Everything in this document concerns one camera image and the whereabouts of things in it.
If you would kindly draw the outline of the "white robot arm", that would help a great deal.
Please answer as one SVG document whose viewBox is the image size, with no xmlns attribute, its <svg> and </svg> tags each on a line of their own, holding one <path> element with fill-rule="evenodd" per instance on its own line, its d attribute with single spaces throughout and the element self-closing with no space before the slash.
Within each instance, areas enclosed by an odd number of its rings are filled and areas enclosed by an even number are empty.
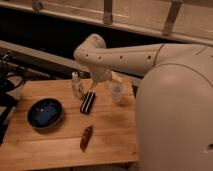
<svg viewBox="0 0 213 171">
<path fill-rule="evenodd" d="M 213 47 L 108 48 L 92 34 L 74 51 L 92 79 L 108 69 L 141 75 L 136 95 L 140 171 L 213 171 Z"/>
</svg>

